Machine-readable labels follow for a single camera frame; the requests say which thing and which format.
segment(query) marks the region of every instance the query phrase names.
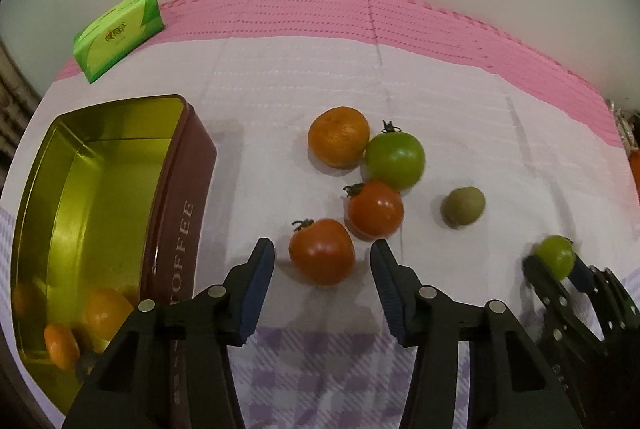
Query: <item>red tomato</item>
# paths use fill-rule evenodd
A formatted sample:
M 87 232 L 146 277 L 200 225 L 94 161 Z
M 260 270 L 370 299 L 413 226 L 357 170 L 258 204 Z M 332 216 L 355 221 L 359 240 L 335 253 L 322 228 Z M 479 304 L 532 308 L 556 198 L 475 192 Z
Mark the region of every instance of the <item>red tomato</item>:
M 289 257 L 296 268 L 320 285 L 334 285 L 350 275 L 355 251 L 349 232 L 335 219 L 294 221 Z
M 349 196 L 347 220 L 358 234 L 387 237 L 400 228 L 404 205 L 398 191 L 375 180 L 344 190 Z

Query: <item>orange fruit in box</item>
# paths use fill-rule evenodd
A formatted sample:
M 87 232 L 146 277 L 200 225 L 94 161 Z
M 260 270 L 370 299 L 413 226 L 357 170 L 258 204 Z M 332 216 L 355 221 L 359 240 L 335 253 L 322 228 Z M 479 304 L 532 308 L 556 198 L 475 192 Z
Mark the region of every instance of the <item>orange fruit in box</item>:
M 74 369 L 80 359 L 80 348 L 71 330 L 63 324 L 53 323 L 44 329 L 44 343 L 49 358 L 59 369 Z
M 353 167 L 369 143 L 369 122 L 358 110 L 340 106 L 320 115 L 309 128 L 309 149 L 324 164 Z
M 111 288 L 92 291 L 84 308 L 84 317 L 95 335 L 111 341 L 133 311 L 120 292 Z
M 640 151 L 631 154 L 629 164 L 631 164 L 631 173 L 636 181 L 636 190 L 638 191 L 638 199 L 640 199 Z

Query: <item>tissue box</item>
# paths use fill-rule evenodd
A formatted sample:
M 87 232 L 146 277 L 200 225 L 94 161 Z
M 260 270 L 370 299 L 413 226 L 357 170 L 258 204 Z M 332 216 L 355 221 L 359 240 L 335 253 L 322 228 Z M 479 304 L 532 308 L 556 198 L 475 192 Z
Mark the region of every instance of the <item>tissue box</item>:
M 74 57 L 93 83 L 163 28 L 158 0 L 124 0 L 76 36 Z

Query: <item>table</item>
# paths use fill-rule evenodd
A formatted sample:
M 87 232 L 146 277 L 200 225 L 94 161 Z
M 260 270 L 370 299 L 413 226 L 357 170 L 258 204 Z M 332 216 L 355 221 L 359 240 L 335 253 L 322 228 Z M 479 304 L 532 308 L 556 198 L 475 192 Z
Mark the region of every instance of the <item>table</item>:
M 7 255 L 54 117 L 113 99 L 183 95 L 219 153 L 195 291 L 245 260 L 258 237 L 270 237 L 278 253 L 257 333 L 231 353 L 249 427 L 396 427 L 404 404 L 413 354 L 386 331 L 368 245 L 356 241 L 356 270 L 337 287 L 309 286 L 288 262 L 290 223 L 342 218 L 341 189 L 362 178 L 308 157 L 308 125 L 332 106 L 360 109 L 374 130 L 392 119 L 423 143 L 426 173 L 404 197 L 406 218 L 389 244 L 424 283 L 457 301 L 500 298 L 531 323 L 539 305 L 520 261 L 558 233 L 640 297 L 640 208 L 613 119 L 587 82 L 552 59 L 417 0 L 177 0 L 161 8 L 165 31 L 93 85 L 73 62 L 62 70 L 18 146 L 0 199 L 8 233 L 0 241 Z M 470 184 L 484 191 L 486 212 L 453 231 L 440 203 Z M 8 303 L 0 309 L 11 339 Z M 462 349 L 457 427 L 466 371 Z M 40 400 L 59 425 L 60 413 Z

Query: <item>pink foam mat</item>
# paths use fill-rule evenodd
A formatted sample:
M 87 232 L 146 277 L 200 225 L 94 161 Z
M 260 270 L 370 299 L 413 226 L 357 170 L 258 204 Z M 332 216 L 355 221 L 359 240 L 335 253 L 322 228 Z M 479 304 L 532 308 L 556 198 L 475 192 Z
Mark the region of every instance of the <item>pink foam mat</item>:
M 620 137 L 587 81 L 516 38 L 419 0 L 175 0 L 161 5 L 165 30 L 144 43 L 229 37 L 335 37 L 387 45 L 498 74 L 564 111 L 611 146 Z M 80 73 L 74 60 L 57 79 Z

